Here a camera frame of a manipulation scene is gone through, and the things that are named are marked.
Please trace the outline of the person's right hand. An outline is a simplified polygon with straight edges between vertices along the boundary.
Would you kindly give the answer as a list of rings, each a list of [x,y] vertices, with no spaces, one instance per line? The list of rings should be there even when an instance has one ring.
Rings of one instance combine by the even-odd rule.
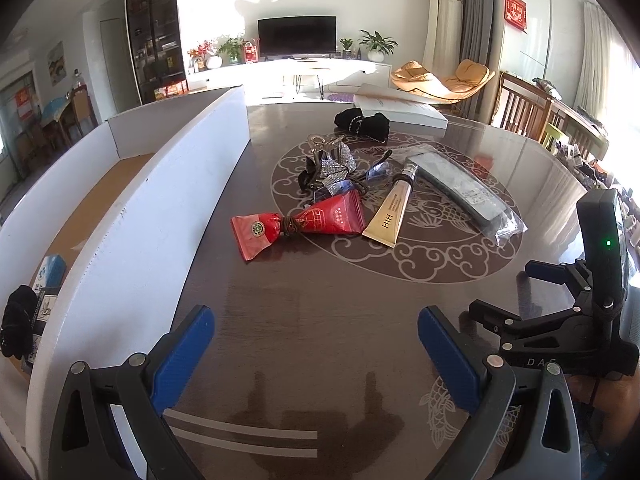
[[[589,404],[608,416],[639,414],[639,373],[619,380],[572,375],[567,385],[577,402]]]

